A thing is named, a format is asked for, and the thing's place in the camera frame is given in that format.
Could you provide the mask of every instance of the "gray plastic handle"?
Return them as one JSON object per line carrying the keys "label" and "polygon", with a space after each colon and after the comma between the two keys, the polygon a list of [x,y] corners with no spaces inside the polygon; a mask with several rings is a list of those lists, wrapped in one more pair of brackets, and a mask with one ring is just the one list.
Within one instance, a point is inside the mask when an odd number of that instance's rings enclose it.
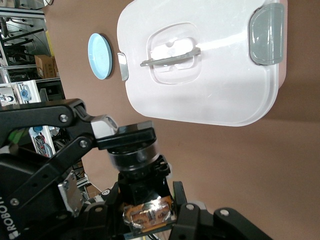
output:
{"label": "gray plastic handle", "polygon": [[177,61],[191,58],[195,55],[198,55],[201,53],[201,49],[199,47],[194,47],[191,51],[186,52],[185,54],[179,55],[179,56],[171,56],[168,58],[162,58],[158,60],[154,60],[153,58],[143,61],[140,63],[141,67],[146,66],[152,66],[152,65],[171,65],[176,63]]}

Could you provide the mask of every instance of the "screw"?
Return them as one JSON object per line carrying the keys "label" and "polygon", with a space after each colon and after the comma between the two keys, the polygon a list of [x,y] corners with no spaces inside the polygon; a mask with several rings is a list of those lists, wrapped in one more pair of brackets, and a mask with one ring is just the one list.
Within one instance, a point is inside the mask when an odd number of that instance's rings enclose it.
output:
{"label": "screw", "polygon": [[68,121],[68,116],[65,115],[65,114],[61,114],[61,115],[60,115],[60,121],[61,121],[62,123],[66,123],[66,122]]}
{"label": "screw", "polygon": [[64,182],[63,182],[63,188],[64,188],[65,190],[68,190],[68,189],[69,189],[69,181],[64,181]]}
{"label": "screw", "polygon": [[195,209],[195,206],[193,206],[192,204],[187,204],[185,207],[189,210]]}
{"label": "screw", "polygon": [[12,206],[18,206],[19,203],[20,203],[19,200],[16,199],[16,198],[12,198],[12,199],[10,200],[10,204],[11,204]]}
{"label": "screw", "polygon": [[99,206],[99,207],[97,207],[94,211],[96,212],[96,213],[99,213],[99,212],[101,212],[103,210],[103,208],[101,207],[101,206]]}
{"label": "screw", "polygon": [[80,147],[82,147],[83,149],[88,147],[88,143],[87,141],[85,140],[81,140],[80,143],[79,143]]}
{"label": "screw", "polygon": [[67,214],[64,214],[64,213],[56,216],[56,218],[59,219],[59,220],[66,219],[67,217],[68,217],[68,215],[67,215]]}
{"label": "screw", "polygon": [[221,209],[220,214],[224,217],[228,217],[230,215],[229,211],[225,209]]}

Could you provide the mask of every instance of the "container lid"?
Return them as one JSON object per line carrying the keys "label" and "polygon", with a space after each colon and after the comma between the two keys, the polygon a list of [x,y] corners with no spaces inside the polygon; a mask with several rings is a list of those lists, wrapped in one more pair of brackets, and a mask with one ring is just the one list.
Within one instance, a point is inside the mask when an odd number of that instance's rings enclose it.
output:
{"label": "container lid", "polygon": [[[279,64],[261,65],[251,58],[255,50],[250,50],[250,22],[257,10],[271,3],[130,3],[119,17],[117,39],[122,79],[133,108],[147,117],[224,126],[262,118],[277,97]],[[264,28],[277,24],[269,22]]]}
{"label": "container lid", "polygon": [[102,35],[94,33],[88,42],[90,67],[98,79],[107,78],[112,70],[113,58],[110,45]]}

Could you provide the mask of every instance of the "cable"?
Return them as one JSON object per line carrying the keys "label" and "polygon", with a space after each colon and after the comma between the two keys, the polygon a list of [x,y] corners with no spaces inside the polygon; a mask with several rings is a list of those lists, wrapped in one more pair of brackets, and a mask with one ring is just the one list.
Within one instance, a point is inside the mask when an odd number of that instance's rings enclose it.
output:
{"label": "cable", "polygon": [[[27,40],[28,38],[22,38],[22,37],[20,37],[20,38],[16,38],[16,39],[20,39],[20,40]],[[33,45],[33,49],[32,49],[32,50],[30,50],[30,52],[35,51],[35,50],[36,50],[36,48],[37,48],[37,44],[36,44],[36,42],[35,42],[35,41],[32,41],[32,45]]]}
{"label": "cable", "polygon": [[85,171],[82,171],[82,172],[78,173],[77,174],[78,178],[81,178],[81,175],[84,174],[84,173],[85,173]]}
{"label": "cable", "polygon": [[154,235],[153,233],[148,235],[148,237],[151,239],[151,240],[160,240],[158,237],[156,237],[156,235]]}
{"label": "cable", "polygon": [[[26,32],[28,32],[28,33],[31,33],[30,31],[25,30],[25,29],[23,29],[23,28],[21,28],[21,27],[18,27],[18,26],[9,24],[9,23],[7,23],[7,25],[12,26],[12,27],[15,27],[15,28],[18,28],[18,29],[21,29],[22,31],[26,31]],[[32,33],[32,35],[35,36],[35,37],[42,43],[42,45],[44,46],[44,48],[45,48],[45,49],[47,50],[47,52],[49,53],[49,56],[51,56],[51,53],[49,52],[49,50],[48,50],[47,46],[44,44],[44,42],[41,41],[40,38],[38,38],[34,33]]]}

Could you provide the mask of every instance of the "lid handle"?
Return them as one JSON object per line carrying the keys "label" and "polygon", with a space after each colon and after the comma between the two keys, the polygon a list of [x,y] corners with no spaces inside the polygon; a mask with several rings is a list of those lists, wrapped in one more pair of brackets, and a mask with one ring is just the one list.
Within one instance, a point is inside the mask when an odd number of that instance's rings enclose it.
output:
{"label": "lid handle", "polygon": [[270,3],[254,13],[249,25],[251,59],[259,65],[273,65],[284,59],[285,7]]}
{"label": "lid handle", "polygon": [[152,65],[172,65],[172,64],[176,64],[180,60],[191,58],[200,53],[201,53],[201,49],[199,47],[194,47],[191,51],[188,51],[182,55],[171,56],[168,58],[162,58],[157,60],[150,58],[149,60],[146,60],[140,63],[140,66],[146,67],[146,66],[152,66]]}

